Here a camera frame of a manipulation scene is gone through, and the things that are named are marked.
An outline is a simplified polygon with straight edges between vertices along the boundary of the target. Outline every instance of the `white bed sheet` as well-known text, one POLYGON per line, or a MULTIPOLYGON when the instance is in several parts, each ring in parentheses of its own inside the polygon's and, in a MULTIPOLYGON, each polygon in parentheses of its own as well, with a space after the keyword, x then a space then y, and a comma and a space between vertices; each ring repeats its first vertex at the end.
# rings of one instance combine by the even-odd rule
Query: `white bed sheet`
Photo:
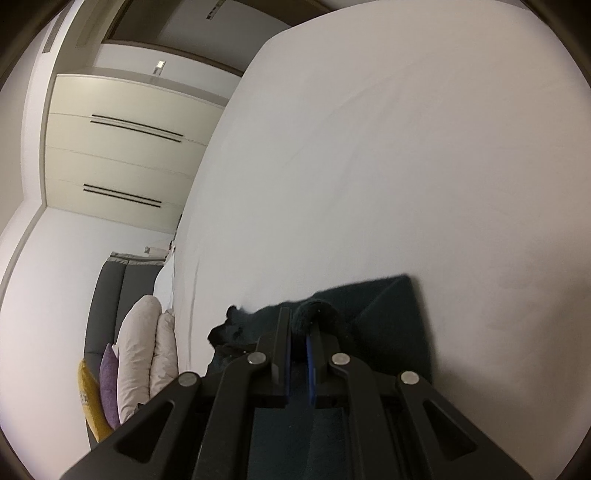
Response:
POLYGON ((162 311, 173 310, 174 306, 174 249, 167 255, 166 261, 154 281, 154 297, 162 305, 162 311))
POLYGON ((180 371, 209 330, 409 273, 435 385, 536 480, 591 424, 591 91, 531 12, 379 1, 263 47, 177 235, 180 371))

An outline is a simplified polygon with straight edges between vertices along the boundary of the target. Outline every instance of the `yellow cushion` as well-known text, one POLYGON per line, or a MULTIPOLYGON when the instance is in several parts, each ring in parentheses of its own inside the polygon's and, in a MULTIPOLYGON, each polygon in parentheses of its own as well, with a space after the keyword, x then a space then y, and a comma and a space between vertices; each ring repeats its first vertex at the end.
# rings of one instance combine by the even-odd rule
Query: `yellow cushion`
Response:
POLYGON ((97 442, 107 438, 113 429, 107 423, 103 406, 100 403, 99 383, 88 370, 86 362, 82 360, 78 367, 78 389, 80 390, 80 401, 90 431, 97 442))

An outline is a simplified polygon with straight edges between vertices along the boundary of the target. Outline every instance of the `black gripper frame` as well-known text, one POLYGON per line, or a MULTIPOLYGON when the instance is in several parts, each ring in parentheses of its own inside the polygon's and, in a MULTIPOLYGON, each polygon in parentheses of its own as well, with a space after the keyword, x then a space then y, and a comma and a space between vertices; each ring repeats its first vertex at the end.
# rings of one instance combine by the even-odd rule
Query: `black gripper frame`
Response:
MULTIPOLYGON (((262 363, 246 353, 219 374, 181 374, 62 480, 246 480, 255 408, 288 402, 289 322, 281 309, 259 338, 262 363)), ((423 378, 404 383, 354 356, 336 365, 338 340, 316 324, 306 340, 312 405, 343 411, 347 480, 531 480, 423 378)))

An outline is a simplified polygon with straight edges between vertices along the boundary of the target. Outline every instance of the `purple cushion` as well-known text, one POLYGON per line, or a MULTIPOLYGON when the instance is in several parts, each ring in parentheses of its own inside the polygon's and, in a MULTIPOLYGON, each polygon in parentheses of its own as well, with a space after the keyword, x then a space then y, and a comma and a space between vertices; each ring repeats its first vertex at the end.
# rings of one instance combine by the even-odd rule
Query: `purple cushion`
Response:
POLYGON ((117 408, 117 370, 119 360, 115 356, 113 346, 109 343, 105 348, 103 359, 100 362, 99 386, 100 402, 103 405, 103 412, 107 423, 111 428, 121 427, 119 421, 119 409, 117 408))

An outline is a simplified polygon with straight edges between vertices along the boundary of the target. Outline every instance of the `air vent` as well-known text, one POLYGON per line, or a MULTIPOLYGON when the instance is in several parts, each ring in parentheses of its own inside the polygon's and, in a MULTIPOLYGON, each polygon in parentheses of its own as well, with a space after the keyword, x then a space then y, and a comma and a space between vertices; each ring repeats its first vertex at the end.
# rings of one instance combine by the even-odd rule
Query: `air vent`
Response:
POLYGON ((41 53, 49 53, 51 51, 53 43, 56 40, 57 33, 60 31, 60 28, 61 28, 62 24, 64 23, 64 20, 66 19, 66 15, 70 11, 70 8, 72 8, 73 3, 74 2, 71 1, 69 4, 67 4, 65 6, 64 10, 62 10, 60 15, 57 17, 57 20, 53 24, 53 28, 49 32, 49 36, 47 37, 47 41, 45 42, 45 46, 43 47, 43 51, 41 53))
POLYGON ((209 12, 209 15, 206 19, 211 20, 215 16, 217 11, 220 10, 225 1, 226 0, 217 0, 217 3, 213 6, 212 10, 209 12))

